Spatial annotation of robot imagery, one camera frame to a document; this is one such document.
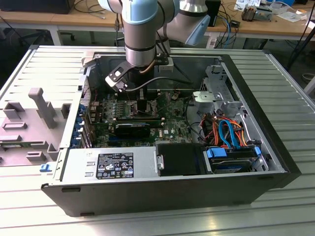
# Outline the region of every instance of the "aluminum extrusion table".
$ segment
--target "aluminum extrusion table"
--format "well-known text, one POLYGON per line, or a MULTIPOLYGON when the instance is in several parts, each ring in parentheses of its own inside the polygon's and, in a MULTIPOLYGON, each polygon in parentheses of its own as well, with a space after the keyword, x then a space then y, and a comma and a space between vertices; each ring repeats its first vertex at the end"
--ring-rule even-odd
MULTIPOLYGON (((123 52, 112 47, 40 46, 30 49, 0 91, 7 101, 28 98, 34 84, 58 106, 71 103, 83 73, 86 51, 123 52)), ((207 54, 204 49, 173 49, 207 54)), ((251 205, 73 218, 41 190, 39 166, 0 168, 1 235, 313 235, 315 232, 315 104, 270 54, 229 54, 303 173, 284 189, 268 191, 251 205)))

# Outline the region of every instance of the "wooden desk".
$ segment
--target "wooden desk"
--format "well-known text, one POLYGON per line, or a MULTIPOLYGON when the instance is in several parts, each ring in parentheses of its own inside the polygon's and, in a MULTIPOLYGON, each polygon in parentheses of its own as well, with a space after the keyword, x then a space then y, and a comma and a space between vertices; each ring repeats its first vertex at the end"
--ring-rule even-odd
MULTIPOLYGON (((305 28, 303 21, 295 23, 286 21, 280 17, 273 16, 272 22, 242 21, 241 11, 234 11, 233 3, 235 0, 223 0, 222 3, 227 13, 233 20, 241 22, 237 37, 245 38, 266 38, 266 39, 288 39, 298 40, 305 28)), ((88 0, 88 4, 97 4, 97 0, 88 0)), ((294 5, 294 8, 312 7, 313 2, 309 1, 307 5, 294 5)), ((82 11, 87 11, 84 2, 77 6, 82 11)), ((105 11, 101 14, 105 19, 101 19, 95 15, 78 12, 72 9, 67 15, 51 14, 51 13, 29 13, 29 12, 1 12, 0 15, 7 20, 14 28, 26 29, 45 29, 49 30, 54 44, 62 45, 59 35, 59 30, 80 30, 80 31, 107 31, 114 32, 114 23, 116 14, 105 11)), ((7 25, 0 19, 0 28, 7 27, 7 25)), ((226 31, 221 19, 217 20, 215 27, 209 27, 206 36, 209 37, 207 48, 213 47, 217 37, 222 36, 226 31)))

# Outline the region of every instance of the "blue clip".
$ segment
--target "blue clip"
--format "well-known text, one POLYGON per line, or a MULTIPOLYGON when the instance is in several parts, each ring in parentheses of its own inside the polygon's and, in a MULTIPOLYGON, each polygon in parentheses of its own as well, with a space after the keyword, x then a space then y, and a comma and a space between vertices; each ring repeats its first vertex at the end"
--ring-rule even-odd
POLYGON ((214 157, 227 157, 226 151, 224 148, 212 148, 211 151, 213 152, 214 157))
POLYGON ((232 140, 232 144, 233 146, 236 147, 236 149, 240 149, 241 146, 238 144, 237 139, 234 136, 234 130, 233 130, 233 126, 232 124, 228 121, 228 120, 222 120, 219 124, 219 134, 220 134, 220 138, 222 139, 222 141, 227 145, 228 148, 231 148, 231 144, 224 138, 223 135, 223 124, 226 123, 229 130, 230 130, 230 134, 231 134, 231 140, 232 140))
POLYGON ((73 144, 73 145, 78 145, 79 144, 79 140, 71 139, 70 143, 73 144))
POLYGON ((211 152, 210 149, 207 150, 207 156, 208 156, 208 158, 212 158, 213 157, 212 152, 211 152))
POLYGON ((76 122, 79 122, 79 123, 82 123, 83 119, 82 119, 81 117, 77 117, 77 118, 75 119, 75 121, 76 121, 76 122))
POLYGON ((74 131, 73 133, 72 133, 72 136, 74 136, 74 137, 78 137, 80 135, 80 133, 78 132, 78 131, 74 131))
POLYGON ((74 129, 81 129, 81 126, 77 123, 74 124, 74 129))
POLYGON ((79 112, 85 112, 86 107, 82 104, 79 104, 79 112))
POLYGON ((255 150, 257 156, 260 156, 260 155, 261 155, 261 150, 260 150, 259 147, 255 147, 254 150, 255 150))
POLYGON ((51 166, 49 164, 42 164, 40 166, 40 172, 52 172, 51 166))

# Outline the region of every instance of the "power supply label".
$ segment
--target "power supply label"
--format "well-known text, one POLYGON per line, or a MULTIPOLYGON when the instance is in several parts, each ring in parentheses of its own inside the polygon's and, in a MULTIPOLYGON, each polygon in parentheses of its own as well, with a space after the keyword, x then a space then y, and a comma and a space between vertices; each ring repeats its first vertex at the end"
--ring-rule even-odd
POLYGON ((99 154, 96 178, 133 178, 133 153, 99 154))

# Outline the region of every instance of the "floor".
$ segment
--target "floor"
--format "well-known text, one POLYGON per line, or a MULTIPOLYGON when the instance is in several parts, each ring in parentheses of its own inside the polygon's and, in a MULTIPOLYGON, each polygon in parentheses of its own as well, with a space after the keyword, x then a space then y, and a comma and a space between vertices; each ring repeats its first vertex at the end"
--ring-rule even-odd
MULTIPOLYGON (((30 33, 36 32, 31 29, 17 29, 19 35, 27 35, 30 33)), ((77 46, 114 46, 114 40, 116 37, 115 33, 107 32, 95 32, 96 43, 92 44, 90 40, 89 32, 85 31, 74 31, 75 41, 70 40, 69 35, 63 35, 64 45, 77 45, 77 46)), ((5 83, 7 78, 10 76, 12 71, 15 69, 16 65, 19 63, 20 59, 23 57, 24 53, 28 49, 28 45, 23 43, 21 46, 19 43, 19 35, 13 30, 7 32, 6 39, 0 40, 0 86, 5 83)), ((118 34, 118 38, 123 37, 122 33, 118 34)), ((34 42, 35 38, 27 39, 29 44, 34 42)), ((245 39, 237 38, 234 44, 234 49, 241 49, 244 45, 245 39)), ((269 40, 265 45, 264 49, 270 51, 275 58, 283 65, 286 66, 288 57, 293 50, 293 46, 296 42, 294 41, 284 41, 284 40, 269 40)), ((52 45, 51 41, 45 42, 41 40, 41 45, 52 45)), ((202 42, 197 46, 200 48, 205 48, 207 44, 207 37, 204 37, 202 42)), ((181 43, 172 42, 172 47, 182 47, 181 43)), ((250 39, 247 41, 246 49, 256 49, 258 47, 257 39, 250 39)), ((315 56, 310 54, 311 50, 315 49, 315 44, 310 43, 295 64, 290 70, 291 76, 297 81, 297 83, 304 88, 307 84, 307 81, 302 79, 303 73, 312 73, 315 74, 315 56)))

